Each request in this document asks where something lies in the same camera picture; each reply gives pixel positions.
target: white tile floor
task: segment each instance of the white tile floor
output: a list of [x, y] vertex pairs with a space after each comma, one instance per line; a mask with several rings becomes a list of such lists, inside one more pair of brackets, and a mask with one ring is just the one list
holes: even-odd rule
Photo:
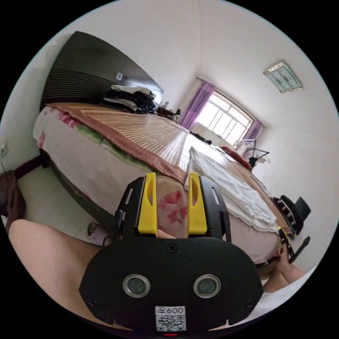
[[63, 188], [50, 168], [38, 167], [18, 181], [26, 201], [26, 219], [54, 227], [89, 241], [87, 225], [93, 218]]

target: foot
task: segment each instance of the foot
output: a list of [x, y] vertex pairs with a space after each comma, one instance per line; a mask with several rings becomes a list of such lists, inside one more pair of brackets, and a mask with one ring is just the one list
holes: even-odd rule
[[90, 222], [87, 227], [87, 234], [91, 243], [99, 246], [107, 246], [113, 241], [110, 235], [99, 223]]

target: screw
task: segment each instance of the screw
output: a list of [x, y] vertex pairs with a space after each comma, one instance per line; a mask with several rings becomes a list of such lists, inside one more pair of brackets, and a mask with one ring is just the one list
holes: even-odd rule
[[248, 300], [247, 302], [246, 302], [246, 304], [245, 304], [245, 308], [252, 308], [253, 307], [253, 301], [250, 299], [250, 300]]
[[176, 244], [169, 244], [166, 246], [167, 252], [168, 253], [176, 253], [178, 251], [178, 246]]
[[97, 306], [97, 303], [95, 300], [90, 300], [89, 302], [89, 305], [92, 306], [92, 307], [96, 307]]

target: dark headboard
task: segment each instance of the dark headboard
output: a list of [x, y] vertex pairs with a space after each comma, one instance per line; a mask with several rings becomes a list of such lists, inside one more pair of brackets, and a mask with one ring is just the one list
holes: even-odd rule
[[40, 110], [51, 102], [97, 104], [113, 84], [150, 89], [156, 95], [155, 109], [162, 100], [162, 88], [127, 55], [106, 41], [77, 31], [51, 68]]

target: red pillow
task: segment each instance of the red pillow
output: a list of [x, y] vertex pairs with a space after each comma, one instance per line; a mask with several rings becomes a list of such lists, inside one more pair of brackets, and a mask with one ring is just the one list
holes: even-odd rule
[[227, 153], [229, 156], [231, 156], [235, 161], [237, 161], [240, 165], [243, 165], [245, 168], [247, 168], [250, 172], [252, 172], [252, 166], [240, 155], [238, 154], [234, 149], [229, 148], [227, 146], [221, 146], [220, 147], [225, 153]]

